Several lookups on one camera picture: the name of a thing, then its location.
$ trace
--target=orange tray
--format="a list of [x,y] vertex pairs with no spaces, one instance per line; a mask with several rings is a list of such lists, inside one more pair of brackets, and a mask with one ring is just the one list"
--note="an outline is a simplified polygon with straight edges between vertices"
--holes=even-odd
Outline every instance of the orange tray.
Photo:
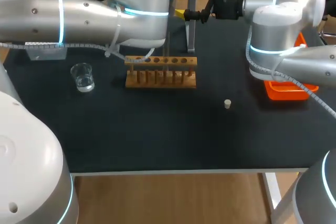
[[[301,44],[307,45],[302,33],[299,34],[298,39],[295,42],[295,46],[298,47]],[[264,81],[264,83],[267,95],[271,100],[303,101],[309,98],[309,95],[306,92],[291,82]],[[310,84],[305,84],[305,86],[314,93],[319,90],[318,86]]]

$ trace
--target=small cork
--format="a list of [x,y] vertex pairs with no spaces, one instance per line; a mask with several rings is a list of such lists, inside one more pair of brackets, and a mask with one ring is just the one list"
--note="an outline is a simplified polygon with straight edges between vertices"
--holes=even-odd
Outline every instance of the small cork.
[[224,101],[224,106],[228,110],[230,108],[230,106],[231,106],[231,100],[225,100]]

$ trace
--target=black tabletop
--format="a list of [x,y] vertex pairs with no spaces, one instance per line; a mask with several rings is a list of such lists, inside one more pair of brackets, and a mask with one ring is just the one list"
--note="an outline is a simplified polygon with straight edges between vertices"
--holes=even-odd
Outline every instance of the black tabletop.
[[[169,29],[170,54],[190,55],[184,23],[174,19]],[[124,63],[94,49],[69,49],[62,61],[29,61],[12,50],[5,67],[26,108],[58,137],[73,173],[309,167],[336,147],[336,121],[313,100],[270,101],[248,71],[247,33],[243,20],[197,24],[195,90],[126,89]],[[305,36],[316,45],[316,32]],[[90,93],[78,92],[70,76],[78,62],[92,65]],[[335,90],[318,95],[336,108]]]

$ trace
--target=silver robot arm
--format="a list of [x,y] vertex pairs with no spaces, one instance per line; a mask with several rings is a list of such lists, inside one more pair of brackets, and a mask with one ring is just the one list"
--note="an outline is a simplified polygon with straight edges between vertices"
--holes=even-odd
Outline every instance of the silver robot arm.
[[156,48],[165,42],[169,0],[0,0],[0,41]]
[[[245,0],[245,18],[252,28],[249,38],[251,60],[263,68],[279,71],[302,83],[336,87],[335,46],[295,47],[296,39],[304,27],[319,24],[325,0],[294,1]],[[252,65],[250,72],[258,79],[274,80],[274,76]]]

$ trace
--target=wooden floor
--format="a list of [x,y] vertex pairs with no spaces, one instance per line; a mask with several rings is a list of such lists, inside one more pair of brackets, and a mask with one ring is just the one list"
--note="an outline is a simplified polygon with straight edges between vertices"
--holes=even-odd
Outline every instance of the wooden floor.
[[[197,8],[206,2],[198,0]],[[185,6],[177,0],[177,8]],[[1,60],[6,55],[1,49]],[[296,174],[277,177],[284,195]],[[258,174],[83,177],[78,193],[78,224],[269,223]]]

